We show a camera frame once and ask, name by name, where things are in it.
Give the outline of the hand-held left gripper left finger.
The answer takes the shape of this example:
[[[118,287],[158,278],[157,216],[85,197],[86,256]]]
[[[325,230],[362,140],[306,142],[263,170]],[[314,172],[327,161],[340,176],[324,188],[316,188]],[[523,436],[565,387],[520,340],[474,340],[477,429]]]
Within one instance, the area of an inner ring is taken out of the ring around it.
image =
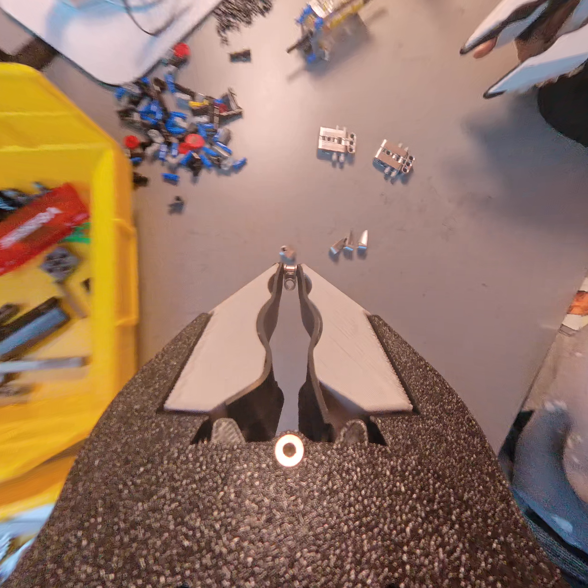
[[[276,263],[214,307],[164,401],[171,413],[234,420],[248,442],[275,437],[284,397],[273,373],[283,264]]]

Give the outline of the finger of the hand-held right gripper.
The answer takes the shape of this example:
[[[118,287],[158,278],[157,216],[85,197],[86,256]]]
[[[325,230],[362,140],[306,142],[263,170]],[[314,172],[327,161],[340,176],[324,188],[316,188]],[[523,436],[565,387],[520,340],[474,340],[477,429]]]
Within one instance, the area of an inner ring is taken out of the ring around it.
[[[550,48],[519,64],[484,93],[491,99],[505,93],[526,91],[534,85],[555,79],[587,61],[587,49]]]
[[[524,56],[539,55],[552,44],[539,32],[550,1],[500,1],[460,48],[460,55],[486,56],[510,42]]]

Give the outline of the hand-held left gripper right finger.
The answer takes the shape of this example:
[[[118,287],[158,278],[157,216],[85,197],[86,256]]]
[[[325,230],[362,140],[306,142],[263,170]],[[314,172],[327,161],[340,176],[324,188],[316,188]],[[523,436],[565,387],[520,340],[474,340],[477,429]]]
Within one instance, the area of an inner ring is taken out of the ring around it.
[[[350,421],[414,414],[410,390],[372,325],[372,314],[307,265],[296,270],[300,314],[310,337],[298,428],[334,442]]]

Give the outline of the small grey connector piece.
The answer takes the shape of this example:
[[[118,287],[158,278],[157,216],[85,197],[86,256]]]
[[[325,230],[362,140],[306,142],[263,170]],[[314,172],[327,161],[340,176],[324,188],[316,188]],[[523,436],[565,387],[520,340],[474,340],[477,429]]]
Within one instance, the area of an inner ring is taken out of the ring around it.
[[[296,250],[290,245],[283,245],[280,247],[279,257],[283,267],[283,287],[291,292],[298,284]]]

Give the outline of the small grey beam assembly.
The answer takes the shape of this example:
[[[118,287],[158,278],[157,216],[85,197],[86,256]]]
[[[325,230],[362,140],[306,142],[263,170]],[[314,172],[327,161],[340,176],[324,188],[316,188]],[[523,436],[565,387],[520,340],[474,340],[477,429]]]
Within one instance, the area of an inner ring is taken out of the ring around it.
[[[387,180],[394,181],[408,175],[415,162],[415,157],[401,143],[384,139],[373,157],[373,165],[383,172]]]
[[[317,151],[320,156],[328,156],[333,165],[342,167],[353,158],[357,149],[357,136],[347,127],[335,128],[321,126],[318,134]]]

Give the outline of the grey desk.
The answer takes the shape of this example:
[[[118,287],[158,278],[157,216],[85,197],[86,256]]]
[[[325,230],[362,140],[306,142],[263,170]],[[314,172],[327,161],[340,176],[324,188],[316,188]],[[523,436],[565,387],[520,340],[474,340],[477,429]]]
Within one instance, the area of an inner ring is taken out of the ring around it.
[[[159,162],[138,169],[147,187],[133,190],[131,176],[136,360],[290,245],[436,369],[497,450],[587,271],[586,150],[545,124],[534,97],[481,97],[515,55],[477,61],[459,49],[496,1],[372,1],[313,65],[286,53],[304,4],[274,1],[229,47],[212,17],[187,41],[178,81],[236,92],[230,147],[248,164],[195,181],[182,172],[176,187]],[[121,148],[119,85],[57,67],[54,86]],[[342,167],[318,155],[321,126],[356,134]],[[373,165],[384,139],[415,157],[408,175],[390,181]],[[331,258],[350,230],[354,253]]]

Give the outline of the yellow bin with black parts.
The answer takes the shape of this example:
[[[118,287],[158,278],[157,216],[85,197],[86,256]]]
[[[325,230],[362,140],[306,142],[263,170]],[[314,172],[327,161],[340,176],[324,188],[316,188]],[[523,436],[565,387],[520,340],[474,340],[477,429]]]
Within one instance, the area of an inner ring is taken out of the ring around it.
[[[69,288],[87,317],[32,351],[85,357],[79,369],[24,373],[29,394],[1,399],[1,482],[81,443],[136,371],[137,237],[131,168],[117,143],[40,72],[1,64],[1,188],[70,183],[89,205],[90,243]]]

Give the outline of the clear yellow gear assembly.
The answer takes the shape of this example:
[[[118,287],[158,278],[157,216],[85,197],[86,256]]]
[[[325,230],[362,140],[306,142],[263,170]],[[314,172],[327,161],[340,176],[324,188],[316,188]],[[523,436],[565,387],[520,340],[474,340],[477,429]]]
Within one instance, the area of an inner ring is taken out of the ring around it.
[[[295,24],[297,39],[287,54],[300,54],[307,64],[328,62],[337,42],[350,32],[361,18],[360,12],[371,1],[306,1]]]

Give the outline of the orange white box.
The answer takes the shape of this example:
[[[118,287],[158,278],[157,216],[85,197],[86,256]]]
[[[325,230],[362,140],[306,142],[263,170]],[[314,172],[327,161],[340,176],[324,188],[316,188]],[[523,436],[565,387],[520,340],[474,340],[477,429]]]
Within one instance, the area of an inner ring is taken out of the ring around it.
[[[573,336],[587,326],[587,276],[571,301],[560,326],[560,332]]]

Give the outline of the red building part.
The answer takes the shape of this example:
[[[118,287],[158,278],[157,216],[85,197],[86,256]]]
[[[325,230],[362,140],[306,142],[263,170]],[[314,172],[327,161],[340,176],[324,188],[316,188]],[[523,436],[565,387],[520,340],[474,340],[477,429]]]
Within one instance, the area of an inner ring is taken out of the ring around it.
[[[88,204],[65,183],[1,221],[1,275],[30,262],[90,220]]]

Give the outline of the pile of small coloured pieces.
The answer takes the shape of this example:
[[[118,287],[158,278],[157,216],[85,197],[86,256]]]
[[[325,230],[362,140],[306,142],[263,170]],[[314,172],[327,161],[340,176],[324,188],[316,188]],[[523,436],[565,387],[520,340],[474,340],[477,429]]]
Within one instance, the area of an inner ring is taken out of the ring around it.
[[[228,88],[214,97],[179,83],[178,74],[191,56],[190,46],[178,42],[161,60],[159,75],[144,75],[114,90],[117,117],[129,129],[122,149],[134,189],[149,185],[149,178],[137,171],[147,163],[159,162],[161,180],[171,187],[178,186],[182,172],[195,181],[204,170],[231,175],[248,164],[230,147],[229,124],[243,115],[236,92]]]

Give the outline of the pile of black pins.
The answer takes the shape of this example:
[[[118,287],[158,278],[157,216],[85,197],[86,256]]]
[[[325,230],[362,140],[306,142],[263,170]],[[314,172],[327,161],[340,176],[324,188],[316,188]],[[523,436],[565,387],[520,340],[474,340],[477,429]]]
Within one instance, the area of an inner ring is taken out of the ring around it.
[[[265,17],[273,8],[273,1],[220,1],[212,11],[216,32],[223,45],[229,33],[251,26],[256,17]]]

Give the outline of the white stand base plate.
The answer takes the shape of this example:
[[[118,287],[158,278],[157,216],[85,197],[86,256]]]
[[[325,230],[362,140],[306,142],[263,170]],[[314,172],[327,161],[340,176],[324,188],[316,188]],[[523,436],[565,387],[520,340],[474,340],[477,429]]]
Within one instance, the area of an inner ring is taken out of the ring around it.
[[[7,16],[99,82],[154,67],[219,1],[1,1]]]

